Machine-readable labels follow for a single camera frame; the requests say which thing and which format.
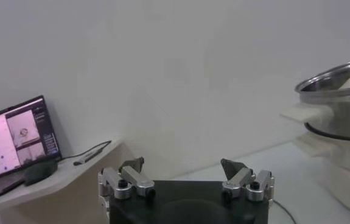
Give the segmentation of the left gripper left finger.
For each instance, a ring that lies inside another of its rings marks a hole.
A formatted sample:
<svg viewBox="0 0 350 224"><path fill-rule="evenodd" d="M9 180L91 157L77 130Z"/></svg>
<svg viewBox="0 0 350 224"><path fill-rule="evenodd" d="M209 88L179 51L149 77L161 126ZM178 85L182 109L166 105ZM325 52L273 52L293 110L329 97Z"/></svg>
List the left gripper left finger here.
<svg viewBox="0 0 350 224"><path fill-rule="evenodd" d="M149 198L155 194L155 182L141 173L145 160L139 157L122 163L118 170L103 168L97 175L99 198L108 201L129 199L135 189L138 196Z"/></svg>

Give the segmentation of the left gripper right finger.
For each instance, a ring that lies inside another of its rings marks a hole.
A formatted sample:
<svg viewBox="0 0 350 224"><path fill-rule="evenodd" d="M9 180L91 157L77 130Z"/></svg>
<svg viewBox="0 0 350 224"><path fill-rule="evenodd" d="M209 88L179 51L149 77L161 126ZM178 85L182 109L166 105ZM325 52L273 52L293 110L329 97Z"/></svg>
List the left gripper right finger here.
<svg viewBox="0 0 350 224"><path fill-rule="evenodd" d="M269 170L261 170L255 174L253 169L244 163L225 158L222 158L220 163L227 178L222 183L222 196L225 203L241 197L242 193L248 201L274 202L275 177Z"/></svg>

